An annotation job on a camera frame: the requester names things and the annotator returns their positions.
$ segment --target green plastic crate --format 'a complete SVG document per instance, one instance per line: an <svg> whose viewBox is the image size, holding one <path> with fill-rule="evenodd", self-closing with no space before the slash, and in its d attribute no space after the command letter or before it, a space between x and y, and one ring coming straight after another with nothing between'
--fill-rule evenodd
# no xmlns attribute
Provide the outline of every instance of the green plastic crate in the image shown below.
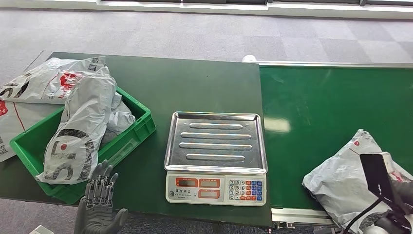
<svg viewBox="0 0 413 234"><path fill-rule="evenodd" d="M136 122L98 151L98 162L107 159L113 166L122 161L156 129L150 110L146 106L119 87L117 92L123 96L122 100L136 117ZM57 131L63 109L64 107L10 141L10 146L33 177L43 172L44 152ZM47 195L68 204L77 202L84 195L86 186L86 182L74 185L50 185L38 181L38 184Z"/></svg>

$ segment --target white plastic bag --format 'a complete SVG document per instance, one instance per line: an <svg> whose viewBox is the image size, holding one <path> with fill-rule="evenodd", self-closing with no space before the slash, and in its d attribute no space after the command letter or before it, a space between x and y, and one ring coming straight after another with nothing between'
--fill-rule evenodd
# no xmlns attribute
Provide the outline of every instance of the white plastic bag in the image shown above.
<svg viewBox="0 0 413 234"><path fill-rule="evenodd" d="M64 104L75 84L105 66L105 57L51 58L0 87L0 98L26 103Z"/></svg>
<svg viewBox="0 0 413 234"><path fill-rule="evenodd" d="M97 151L109 121L116 82L107 67L83 77L65 103L56 134L47 145L44 171L49 184L77 184L97 165Z"/></svg>
<svg viewBox="0 0 413 234"><path fill-rule="evenodd" d="M373 137L359 129L334 156L307 174L302 184L323 206L333 221L345 228L354 217L377 200L377 197L367 188L359 154L381 152ZM389 174L391 178L413 178L394 161L392 168L394 171ZM363 233L359 227L366 216L382 213L388 209L384 202L379 203L357 220L350 230L354 233Z"/></svg>
<svg viewBox="0 0 413 234"><path fill-rule="evenodd" d="M129 108L121 102L118 107L111 111L109 117L108 128L103 136L100 147L102 148L107 143L111 142L115 137L128 129L133 123L135 123L135 116Z"/></svg>
<svg viewBox="0 0 413 234"><path fill-rule="evenodd" d="M55 112L62 105L29 104L0 100L0 162L16 155L11 139Z"/></svg>

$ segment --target metal tray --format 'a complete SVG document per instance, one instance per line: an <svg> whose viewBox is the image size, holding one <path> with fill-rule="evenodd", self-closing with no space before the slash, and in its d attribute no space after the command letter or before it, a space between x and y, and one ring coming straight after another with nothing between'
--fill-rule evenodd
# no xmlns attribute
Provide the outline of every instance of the metal tray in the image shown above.
<svg viewBox="0 0 413 234"><path fill-rule="evenodd" d="M260 116L173 113L164 167L168 171L265 174Z"/></svg>

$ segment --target floor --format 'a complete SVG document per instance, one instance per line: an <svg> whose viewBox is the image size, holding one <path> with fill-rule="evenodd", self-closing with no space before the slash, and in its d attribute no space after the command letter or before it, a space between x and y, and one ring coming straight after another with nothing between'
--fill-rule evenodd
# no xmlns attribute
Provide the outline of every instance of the floor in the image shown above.
<svg viewBox="0 0 413 234"><path fill-rule="evenodd" d="M0 84L53 51L222 61L253 54L258 60L413 63L413 21L2 9L0 35ZM75 207L4 199L0 209L2 234L28 233L39 224L69 234L76 213ZM132 214L122 233L263 231Z"/></svg>

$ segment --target electronic scale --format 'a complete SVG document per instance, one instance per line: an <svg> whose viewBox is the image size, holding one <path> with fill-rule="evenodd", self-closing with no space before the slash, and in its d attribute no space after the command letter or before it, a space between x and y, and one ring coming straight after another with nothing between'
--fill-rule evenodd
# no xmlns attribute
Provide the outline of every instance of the electronic scale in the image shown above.
<svg viewBox="0 0 413 234"><path fill-rule="evenodd" d="M168 202L264 205L267 162L260 116L173 113L164 167Z"/></svg>

